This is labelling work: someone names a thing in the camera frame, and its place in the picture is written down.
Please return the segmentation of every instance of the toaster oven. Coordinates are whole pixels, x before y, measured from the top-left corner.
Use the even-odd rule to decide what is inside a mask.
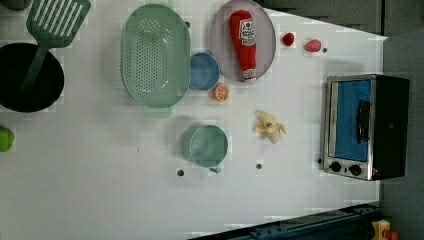
[[[405,175],[409,80],[328,78],[324,171],[363,180]]]

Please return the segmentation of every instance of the small blue bowl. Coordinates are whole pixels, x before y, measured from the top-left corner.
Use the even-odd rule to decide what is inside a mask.
[[[219,66],[208,53],[197,53],[190,61],[190,88],[194,90],[212,89],[219,80]]]

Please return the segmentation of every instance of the bottle label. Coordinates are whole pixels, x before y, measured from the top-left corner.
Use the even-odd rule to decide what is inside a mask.
[[[240,35],[241,44],[244,46],[252,46],[256,44],[255,29],[253,28],[253,21],[251,18],[240,21]]]
[[[243,72],[243,78],[244,79],[250,79],[256,77],[255,69],[248,69]]]

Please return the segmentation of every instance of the orange fruit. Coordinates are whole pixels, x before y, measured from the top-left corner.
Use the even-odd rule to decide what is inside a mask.
[[[216,87],[213,90],[215,95],[215,100],[219,102],[224,102],[228,99],[228,96],[230,95],[230,89],[227,85],[220,83],[216,85]]]

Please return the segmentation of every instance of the ketchup bottle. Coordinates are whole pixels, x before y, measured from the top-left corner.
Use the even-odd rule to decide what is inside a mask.
[[[250,13],[239,10],[231,14],[230,31],[244,81],[254,84],[256,82],[256,34]]]

